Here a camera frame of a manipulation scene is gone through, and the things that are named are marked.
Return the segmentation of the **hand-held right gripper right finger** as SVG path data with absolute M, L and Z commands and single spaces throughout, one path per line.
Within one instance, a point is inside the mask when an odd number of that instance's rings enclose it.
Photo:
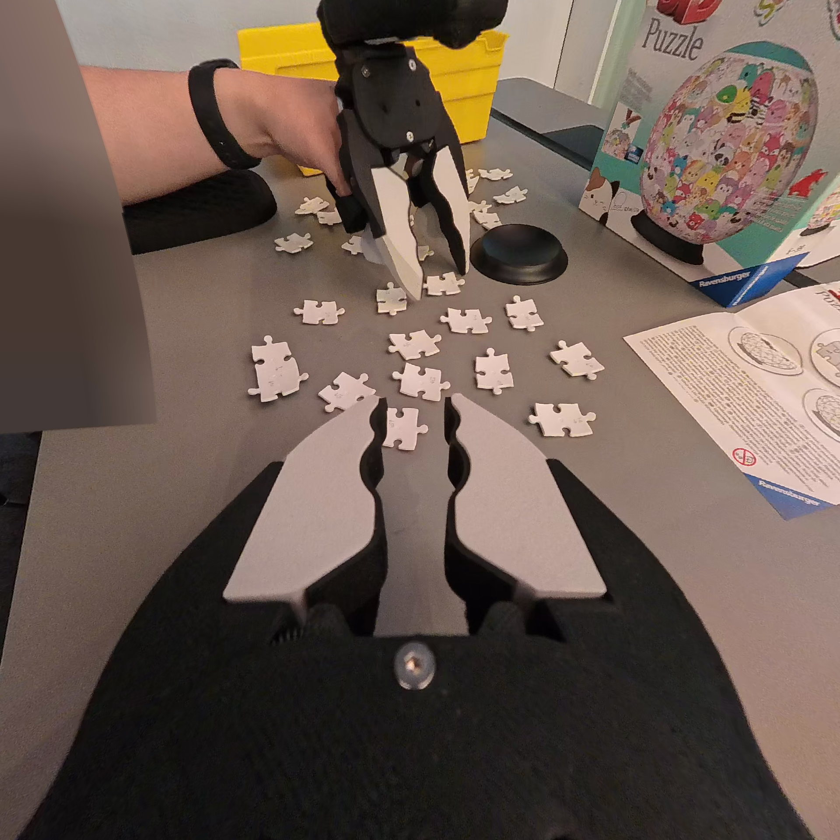
M 606 585 L 548 460 L 498 416 L 456 393 L 445 399 L 448 501 L 444 570 L 469 621 L 498 602 L 597 599 Z

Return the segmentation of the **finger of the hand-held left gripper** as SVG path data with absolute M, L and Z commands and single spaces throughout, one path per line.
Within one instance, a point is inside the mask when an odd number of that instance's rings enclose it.
M 388 167 L 371 171 L 384 233 L 374 238 L 382 263 L 417 301 L 422 296 L 424 274 L 417 257 L 417 241 L 410 224 L 410 196 L 403 178 Z
M 448 146 L 434 148 L 416 164 L 413 174 L 413 204 L 432 207 L 437 227 L 461 275 L 469 267 L 470 236 L 469 199 L 463 175 L 463 164 L 454 159 Z

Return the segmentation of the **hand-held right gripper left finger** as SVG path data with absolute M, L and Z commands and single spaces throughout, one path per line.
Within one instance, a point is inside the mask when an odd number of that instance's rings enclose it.
M 318 604 L 374 624 L 387 573 L 382 444 L 387 403 L 367 396 L 291 450 L 234 571 L 226 602 Z

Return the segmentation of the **person's left forearm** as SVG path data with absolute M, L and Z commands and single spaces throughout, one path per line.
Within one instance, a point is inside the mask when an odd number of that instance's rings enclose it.
M 225 172 L 193 109 L 184 71 L 80 66 L 123 206 Z

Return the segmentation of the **black round puzzle stand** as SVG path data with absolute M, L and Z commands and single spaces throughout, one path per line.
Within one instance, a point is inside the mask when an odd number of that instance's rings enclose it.
M 487 230 L 471 246 L 470 264 L 483 276 L 513 286 L 537 286 L 562 276 L 569 258 L 550 231 L 528 224 Z

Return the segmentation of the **scatter of white puzzle pieces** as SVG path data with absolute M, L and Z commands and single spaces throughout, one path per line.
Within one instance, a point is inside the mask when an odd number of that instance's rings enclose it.
M 302 308 L 296 308 L 294 313 L 301 316 L 303 322 L 309 324 L 336 323 L 343 310 L 336 308 L 334 303 L 327 301 L 306 301 Z M 533 301 L 522 301 L 514 297 L 513 302 L 507 304 L 507 315 L 511 326 L 532 331 L 542 325 Z M 490 317 L 483 317 L 479 309 L 457 310 L 449 308 L 441 317 L 441 322 L 449 326 L 456 334 L 484 334 L 488 332 Z M 396 372 L 392 377 L 401 383 L 401 392 L 410 396 L 422 396 L 430 401 L 439 400 L 443 390 L 449 384 L 442 381 L 439 370 L 421 369 L 413 361 L 419 360 L 439 352 L 439 335 L 434 337 L 424 330 L 389 335 L 390 353 L 399 353 L 405 361 L 403 372 Z M 604 370 L 602 365 L 590 349 L 583 343 L 569 345 L 560 341 L 558 349 L 549 353 L 551 360 L 563 366 L 570 376 L 583 376 L 589 381 L 596 379 L 599 372 Z M 503 390 L 513 387 L 514 381 L 508 355 L 497 353 L 489 348 L 484 355 L 475 360 L 476 386 L 480 390 L 490 391 L 498 396 Z M 589 436 L 592 434 L 591 424 L 596 419 L 594 413 L 583 413 L 577 403 L 536 403 L 533 414 L 528 417 L 530 424 L 537 424 L 545 437 Z

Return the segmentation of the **colourful puzzle ball box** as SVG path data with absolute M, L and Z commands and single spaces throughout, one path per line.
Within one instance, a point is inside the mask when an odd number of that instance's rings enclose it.
M 646 2 L 580 210 L 725 308 L 838 254 L 838 2 Z

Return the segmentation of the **person's left hand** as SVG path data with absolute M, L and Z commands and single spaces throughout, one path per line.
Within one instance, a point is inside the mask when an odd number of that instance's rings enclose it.
M 278 154 L 322 172 L 339 196 L 351 194 L 340 163 L 339 102 L 326 80 L 246 72 L 247 139 L 242 148 L 265 158 Z

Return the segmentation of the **yellow plastic bin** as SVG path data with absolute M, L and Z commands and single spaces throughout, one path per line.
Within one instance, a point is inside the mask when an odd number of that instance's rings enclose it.
M 240 29 L 241 67 L 274 76 L 336 81 L 335 56 L 318 23 Z M 462 49 L 407 41 L 430 72 L 462 144 L 483 140 L 508 35 L 492 29 Z

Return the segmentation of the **black wristband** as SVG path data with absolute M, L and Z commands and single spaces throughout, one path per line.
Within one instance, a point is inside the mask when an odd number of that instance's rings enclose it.
M 197 124 L 221 164 L 229 170 L 255 169 L 261 159 L 248 154 L 236 141 L 223 120 L 217 103 L 214 77 L 217 70 L 238 65 L 227 58 L 210 59 L 192 67 L 187 74 L 187 88 Z

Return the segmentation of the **black padded rest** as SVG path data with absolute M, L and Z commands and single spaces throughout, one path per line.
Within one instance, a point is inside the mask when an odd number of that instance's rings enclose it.
M 122 210 L 132 255 L 236 234 L 268 222 L 277 201 L 253 171 L 213 175 Z

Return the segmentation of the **printed instruction leaflet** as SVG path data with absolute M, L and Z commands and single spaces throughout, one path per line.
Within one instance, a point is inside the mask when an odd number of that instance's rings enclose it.
M 785 520 L 839 504 L 839 283 L 625 338 Z

